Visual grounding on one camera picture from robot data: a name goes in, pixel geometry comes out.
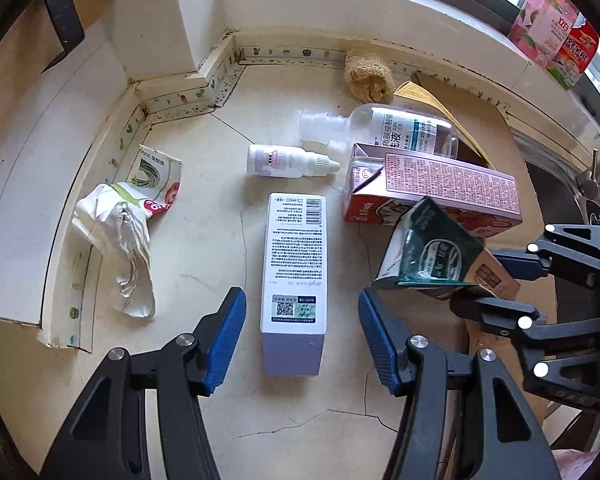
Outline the clear saline solution bottle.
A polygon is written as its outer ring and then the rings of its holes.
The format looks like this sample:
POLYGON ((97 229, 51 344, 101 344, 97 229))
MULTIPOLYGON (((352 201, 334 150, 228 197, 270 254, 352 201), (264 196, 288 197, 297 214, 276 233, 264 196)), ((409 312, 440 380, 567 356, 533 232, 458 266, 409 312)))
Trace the clear saline solution bottle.
POLYGON ((443 116, 381 104, 363 104, 349 116, 303 113, 299 119, 302 141, 364 143, 456 159, 457 128, 443 116))

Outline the chrome kitchen faucet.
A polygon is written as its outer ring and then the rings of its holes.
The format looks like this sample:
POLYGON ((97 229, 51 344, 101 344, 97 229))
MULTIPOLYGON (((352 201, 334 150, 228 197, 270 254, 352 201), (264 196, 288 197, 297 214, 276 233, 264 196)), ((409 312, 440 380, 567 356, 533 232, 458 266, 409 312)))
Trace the chrome kitchen faucet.
POLYGON ((591 165, 577 176, 577 186, 588 200, 596 200, 600 194, 600 161, 597 148, 593 148, 591 165))

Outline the white lavender carton box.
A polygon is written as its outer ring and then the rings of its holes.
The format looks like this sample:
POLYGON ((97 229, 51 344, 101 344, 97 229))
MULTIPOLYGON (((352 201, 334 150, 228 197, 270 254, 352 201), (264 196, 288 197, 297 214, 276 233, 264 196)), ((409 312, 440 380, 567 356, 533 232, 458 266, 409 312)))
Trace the white lavender carton box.
POLYGON ((320 372, 327 305, 326 198, 273 193, 260 316, 266 374, 311 377, 320 372))

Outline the wooden cutting board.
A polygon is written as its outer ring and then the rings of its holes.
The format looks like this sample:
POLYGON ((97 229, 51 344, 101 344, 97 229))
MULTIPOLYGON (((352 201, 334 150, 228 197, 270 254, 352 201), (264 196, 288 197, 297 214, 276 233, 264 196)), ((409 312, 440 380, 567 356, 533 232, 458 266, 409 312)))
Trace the wooden cutting board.
MULTIPOLYGON (((88 29, 107 10, 110 0, 73 0, 81 25, 88 29)), ((33 0, 0 42, 0 109, 17 101, 61 46, 43 0, 33 0)))

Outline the white green wrapper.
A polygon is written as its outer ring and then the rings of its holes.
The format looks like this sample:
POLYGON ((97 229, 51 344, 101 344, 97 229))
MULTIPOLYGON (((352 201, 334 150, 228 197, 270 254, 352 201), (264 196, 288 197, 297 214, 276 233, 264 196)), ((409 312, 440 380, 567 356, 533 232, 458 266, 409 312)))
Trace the white green wrapper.
POLYGON ((114 307, 130 318, 156 313, 148 221, 171 208, 181 174, 179 159, 142 145, 126 180, 97 185, 74 207, 73 227, 108 262, 116 285, 114 307))

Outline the dark green snack packet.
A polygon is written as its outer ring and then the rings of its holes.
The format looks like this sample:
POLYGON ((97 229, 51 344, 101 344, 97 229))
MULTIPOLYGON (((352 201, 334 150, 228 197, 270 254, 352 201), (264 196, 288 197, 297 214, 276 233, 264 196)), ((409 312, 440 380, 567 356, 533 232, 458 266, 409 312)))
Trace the dark green snack packet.
POLYGON ((394 226, 374 284, 435 290, 465 286, 481 244, 426 196, 394 226))

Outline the pink carton box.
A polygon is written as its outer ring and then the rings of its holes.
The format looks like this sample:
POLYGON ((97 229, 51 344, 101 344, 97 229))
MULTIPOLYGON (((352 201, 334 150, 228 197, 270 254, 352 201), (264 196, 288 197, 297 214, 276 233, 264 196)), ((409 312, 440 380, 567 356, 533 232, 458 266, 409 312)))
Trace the pink carton box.
POLYGON ((343 219, 390 226, 432 198, 475 237, 522 222, 516 179, 442 156, 355 143, 343 192, 343 219))

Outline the pink dish soap bottle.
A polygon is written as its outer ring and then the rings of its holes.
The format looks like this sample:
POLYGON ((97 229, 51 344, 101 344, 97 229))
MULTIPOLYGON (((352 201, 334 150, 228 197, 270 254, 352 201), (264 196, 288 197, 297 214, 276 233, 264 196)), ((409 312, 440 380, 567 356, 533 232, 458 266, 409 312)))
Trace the pink dish soap bottle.
POLYGON ((545 68, 566 41, 578 14, 571 0, 524 0, 508 38, 545 68))

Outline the natural loofah sponge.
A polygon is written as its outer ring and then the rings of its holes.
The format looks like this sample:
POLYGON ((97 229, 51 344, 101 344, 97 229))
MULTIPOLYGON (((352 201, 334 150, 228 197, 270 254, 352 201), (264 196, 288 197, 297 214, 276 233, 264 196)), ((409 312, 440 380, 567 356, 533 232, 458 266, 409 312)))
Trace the natural loofah sponge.
POLYGON ((375 52, 350 47, 346 52, 343 76, 352 96, 362 103, 392 102, 396 90, 392 71, 375 52))

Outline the small white dropper bottle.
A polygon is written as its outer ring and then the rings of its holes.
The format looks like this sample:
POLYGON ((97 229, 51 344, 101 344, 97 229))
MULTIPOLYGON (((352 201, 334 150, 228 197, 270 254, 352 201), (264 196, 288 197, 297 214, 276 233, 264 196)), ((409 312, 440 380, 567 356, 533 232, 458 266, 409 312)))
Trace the small white dropper bottle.
POLYGON ((327 177, 340 170, 340 163, 327 155, 295 146, 251 144, 247 155, 250 176, 297 179, 327 177))

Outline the red spray cleaner bottle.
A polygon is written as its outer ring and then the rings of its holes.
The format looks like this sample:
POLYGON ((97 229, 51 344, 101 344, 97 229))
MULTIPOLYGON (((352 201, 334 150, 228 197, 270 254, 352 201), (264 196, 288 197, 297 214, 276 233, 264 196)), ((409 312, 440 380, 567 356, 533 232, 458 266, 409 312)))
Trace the red spray cleaner bottle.
POLYGON ((579 14, 565 42, 547 63, 547 71, 562 88, 572 90, 595 58, 599 43, 594 27, 579 14))

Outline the yellow white atomy box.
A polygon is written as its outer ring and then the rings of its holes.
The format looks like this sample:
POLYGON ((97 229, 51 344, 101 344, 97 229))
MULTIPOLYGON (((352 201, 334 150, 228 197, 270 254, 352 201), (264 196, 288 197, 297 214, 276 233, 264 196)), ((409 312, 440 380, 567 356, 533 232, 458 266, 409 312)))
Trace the yellow white atomy box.
POLYGON ((434 110, 439 112, 445 117, 460 133, 463 140, 470 146, 470 148, 486 162, 486 166, 490 169, 494 169, 492 160, 483 151, 477 140, 469 133, 469 131, 453 116, 453 114, 428 90, 424 87, 416 84, 413 81, 405 81, 400 84, 396 91, 393 92, 395 98, 407 99, 414 101, 418 104, 427 105, 432 107, 434 110))

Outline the flat brown cardboard sheet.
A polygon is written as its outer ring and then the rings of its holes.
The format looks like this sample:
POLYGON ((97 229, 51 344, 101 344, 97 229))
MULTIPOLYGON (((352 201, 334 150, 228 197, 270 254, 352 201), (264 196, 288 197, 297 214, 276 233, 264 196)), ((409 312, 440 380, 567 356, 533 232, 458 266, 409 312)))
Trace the flat brown cardboard sheet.
MULTIPOLYGON (((449 86, 426 75, 412 76, 414 81, 427 89, 449 112, 468 130, 479 144, 484 156, 496 171, 514 176, 517 181, 522 223, 498 236, 490 237, 486 244, 494 248, 525 248, 544 229, 538 198, 528 174, 527 165, 522 159, 505 119, 498 109, 478 96, 449 86)), ((555 281, 552 276, 534 282, 521 282, 517 299, 524 304, 532 304, 546 314, 547 321, 557 321, 555 281)), ((521 385, 522 373, 517 353, 504 337, 483 333, 475 322, 465 322, 469 335, 469 348, 475 353, 483 347, 495 350, 509 373, 521 385)), ((548 401, 525 393, 533 413, 543 421, 548 401)), ((561 408, 544 420, 543 431, 548 442, 553 443, 569 426, 574 416, 580 412, 574 408, 561 408)))

